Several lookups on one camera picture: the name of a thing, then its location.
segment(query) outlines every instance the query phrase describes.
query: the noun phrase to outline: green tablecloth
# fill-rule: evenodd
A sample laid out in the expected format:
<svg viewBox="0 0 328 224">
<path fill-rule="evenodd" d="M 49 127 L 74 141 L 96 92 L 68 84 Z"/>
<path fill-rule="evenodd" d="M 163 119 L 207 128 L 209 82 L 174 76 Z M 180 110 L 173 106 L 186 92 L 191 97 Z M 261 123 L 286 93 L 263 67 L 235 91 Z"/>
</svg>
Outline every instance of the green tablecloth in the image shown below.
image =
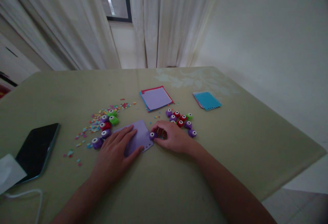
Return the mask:
<svg viewBox="0 0 328 224">
<path fill-rule="evenodd" d="M 44 191 L 41 222 L 48 223 L 87 179 L 98 152 L 75 136 L 91 114 L 122 102 L 117 128 L 143 119 L 148 129 L 165 110 L 147 113 L 140 90 L 163 85 L 182 114 L 193 114 L 196 140 L 260 200 L 326 154 L 312 139 L 212 67 L 39 72 L 0 100 L 0 158 L 16 156 L 29 131 L 52 123 L 61 128 L 44 174 L 11 193 Z M 222 103 L 201 109 L 192 92 L 211 91 Z M 90 142 L 96 134 L 87 133 Z M 64 158 L 70 148 L 73 158 Z M 81 159 L 82 166 L 77 166 Z M 39 199 L 0 199 L 0 222 L 31 223 Z M 91 214 L 93 222 L 218 222 L 223 219 L 209 187 L 186 157 L 158 145 L 143 153 Z"/>
</svg>

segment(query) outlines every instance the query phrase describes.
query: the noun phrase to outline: curtain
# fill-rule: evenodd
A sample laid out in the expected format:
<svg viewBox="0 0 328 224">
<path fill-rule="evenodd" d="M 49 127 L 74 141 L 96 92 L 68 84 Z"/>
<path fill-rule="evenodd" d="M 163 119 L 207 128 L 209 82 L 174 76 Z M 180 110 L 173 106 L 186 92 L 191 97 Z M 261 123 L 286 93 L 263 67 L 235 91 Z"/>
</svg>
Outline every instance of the curtain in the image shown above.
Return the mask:
<svg viewBox="0 0 328 224">
<path fill-rule="evenodd" d="M 189 67 L 215 0 L 132 0 L 140 65 Z"/>
<path fill-rule="evenodd" d="M 54 70 L 121 67 L 101 0 L 0 0 L 0 13 Z"/>
</svg>

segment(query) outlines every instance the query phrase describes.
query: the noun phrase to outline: smartphone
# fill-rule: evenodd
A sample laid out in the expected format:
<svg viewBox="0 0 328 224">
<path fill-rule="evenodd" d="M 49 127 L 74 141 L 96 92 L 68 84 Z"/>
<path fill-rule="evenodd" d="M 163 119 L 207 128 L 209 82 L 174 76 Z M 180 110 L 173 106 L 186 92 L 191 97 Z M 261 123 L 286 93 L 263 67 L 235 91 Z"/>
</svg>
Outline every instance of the smartphone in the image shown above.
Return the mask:
<svg viewBox="0 0 328 224">
<path fill-rule="evenodd" d="M 59 123 L 55 123 L 30 131 L 16 156 L 16 161 L 27 173 L 27 176 L 18 181 L 16 185 L 40 176 L 54 146 L 59 127 Z"/>
</svg>

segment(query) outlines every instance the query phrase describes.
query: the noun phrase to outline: purple paper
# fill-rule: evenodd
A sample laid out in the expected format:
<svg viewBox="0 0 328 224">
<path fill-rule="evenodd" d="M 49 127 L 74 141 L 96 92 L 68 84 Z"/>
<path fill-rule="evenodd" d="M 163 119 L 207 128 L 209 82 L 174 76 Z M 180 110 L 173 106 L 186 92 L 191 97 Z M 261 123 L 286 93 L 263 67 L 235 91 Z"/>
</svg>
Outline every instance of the purple paper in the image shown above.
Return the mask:
<svg viewBox="0 0 328 224">
<path fill-rule="evenodd" d="M 146 91 L 141 96 L 150 110 L 158 109 L 172 102 L 164 88 Z"/>
<path fill-rule="evenodd" d="M 130 142 L 127 144 L 125 151 L 124 151 L 125 157 L 128 157 L 129 155 L 131 155 L 134 152 L 134 150 L 141 145 L 144 146 L 143 152 L 145 152 L 151 146 L 154 145 L 154 143 L 149 139 L 149 131 L 143 120 L 136 121 L 135 123 L 132 123 L 130 125 L 133 125 L 133 129 L 137 129 L 137 133 L 132 137 Z"/>
</svg>

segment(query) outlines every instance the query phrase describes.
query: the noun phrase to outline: white cable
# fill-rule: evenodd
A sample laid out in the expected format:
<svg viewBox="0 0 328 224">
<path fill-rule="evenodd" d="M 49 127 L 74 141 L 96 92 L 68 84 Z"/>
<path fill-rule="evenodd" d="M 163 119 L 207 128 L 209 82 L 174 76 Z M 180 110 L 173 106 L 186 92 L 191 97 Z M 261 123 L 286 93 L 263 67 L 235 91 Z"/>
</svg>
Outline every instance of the white cable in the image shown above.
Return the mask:
<svg viewBox="0 0 328 224">
<path fill-rule="evenodd" d="M 39 204 L 39 209 L 38 209 L 38 215 L 37 215 L 37 219 L 35 220 L 35 224 L 38 224 L 39 217 L 40 217 L 40 212 L 41 212 L 41 206 L 42 206 L 42 198 L 43 198 L 42 190 L 40 190 L 40 189 L 33 189 L 33 190 L 29 190 L 29 191 L 26 191 L 26 192 L 23 192 L 23 193 L 20 193 L 20 194 L 16 194 L 16 195 L 11 195 L 9 193 L 4 193 L 4 195 L 7 198 L 16 198 L 16 197 L 20 197 L 20 196 L 23 196 L 25 194 L 29 194 L 29 193 L 32 193 L 32 192 L 38 192 L 38 193 L 40 193 L 40 204 Z"/>
</svg>

